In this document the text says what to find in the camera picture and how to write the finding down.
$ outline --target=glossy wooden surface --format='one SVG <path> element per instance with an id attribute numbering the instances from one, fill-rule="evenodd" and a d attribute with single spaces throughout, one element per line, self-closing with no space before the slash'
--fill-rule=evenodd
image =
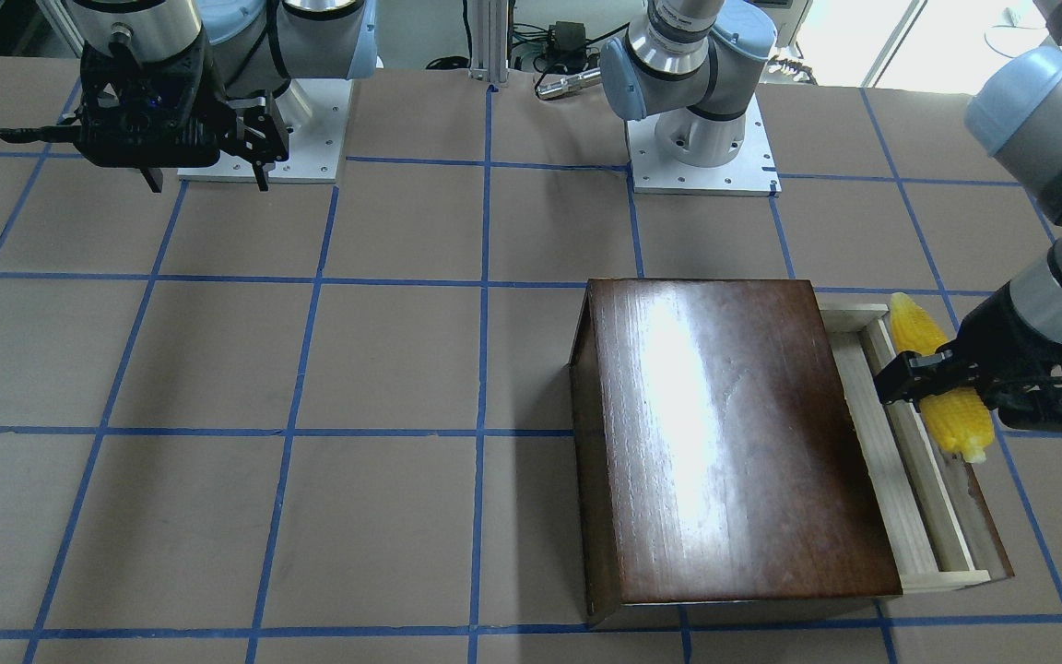
<path id="1" fill-rule="evenodd" d="M 590 611 L 901 592 L 809 283 L 589 282 L 572 388 Z"/>

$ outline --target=open drawer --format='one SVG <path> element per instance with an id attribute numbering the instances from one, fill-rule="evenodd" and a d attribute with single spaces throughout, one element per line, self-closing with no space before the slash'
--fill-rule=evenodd
<path id="1" fill-rule="evenodd" d="M 881 305 L 821 305 L 843 392 L 905 594 L 1014 576 L 973 467 L 940 453 L 911 405 L 885 407 L 872 377 L 896 356 Z"/>

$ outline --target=blue joint cap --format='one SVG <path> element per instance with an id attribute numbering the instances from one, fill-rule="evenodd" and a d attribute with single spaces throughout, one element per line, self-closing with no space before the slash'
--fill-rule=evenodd
<path id="1" fill-rule="evenodd" d="M 768 62 L 768 54 L 776 44 L 772 18 L 744 0 L 725 0 L 712 33 L 729 49 L 757 63 Z"/>
<path id="2" fill-rule="evenodd" d="M 1062 51 L 1029 50 L 1007 63 L 965 108 L 965 130 L 994 156 L 1062 81 Z"/>
<path id="3" fill-rule="evenodd" d="M 375 42 L 375 0 L 366 0 L 363 5 L 363 18 L 359 23 L 359 41 L 355 42 L 355 52 L 350 56 L 350 67 L 346 78 L 371 79 L 375 73 L 375 61 L 379 58 L 379 47 Z"/>
<path id="4" fill-rule="evenodd" d="M 607 41 L 601 50 L 601 83 L 612 113 L 626 121 L 646 118 L 646 97 L 637 81 L 637 67 L 620 38 Z"/>
<path id="5" fill-rule="evenodd" d="M 211 46 L 228 41 L 264 11 L 264 0 L 195 0 Z"/>

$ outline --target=white mounting plate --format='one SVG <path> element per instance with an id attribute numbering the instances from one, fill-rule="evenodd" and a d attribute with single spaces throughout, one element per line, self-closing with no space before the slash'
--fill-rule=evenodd
<path id="1" fill-rule="evenodd" d="M 269 182 L 304 184 L 338 182 L 346 119 L 350 117 L 350 81 L 297 80 L 313 107 L 306 126 L 290 134 L 290 159 L 269 172 Z M 219 163 L 207 168 L 181 168 L 179 180 L 205 182 L 256 182 L 253 167 L 240 157 L 220 154 Z"/>
<path id="2" fill-rule="evenodd" d="M 749 130 L 740 154 L 717 168 L 692 167 L 671 157 L 653 138 L 660 116 L 626 122 L 632 157 L 633 191 L 639 193 L 710 193 L 717 197 L 770 197 L 781 192 L 765 121 L 753 96 L 746 110 Z"/>

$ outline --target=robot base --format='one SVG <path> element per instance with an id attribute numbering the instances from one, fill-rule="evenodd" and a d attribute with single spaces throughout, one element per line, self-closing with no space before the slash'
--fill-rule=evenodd
<path id="1" fill-rule="evenodd" d="M 297 80 L 313 117 L 290 134 L 290 159 L 269 172 L 273 184 L 336 184 L 342 163 L 346 121 L 350 117 L 352 82 L 343 80 Z M 179 180 L 204 182 L 256 182 L 244 159 L 220 155 L 219 163 L 207 168 L 181 168 Z"/>
<path id="2" fill-rule="evenodd" d="M 781 192 L 772 148 L 759 117 L 756 97 L 751 98 L 749 134 L 737 158 L 716 168 L 692 167 L 671 157 L 657 146 L 653 125 L 660 116 L 626 122 L 632 156 L 633 191 L 639 193 L 703 193 L 714 197 L 771 197 Z"/>

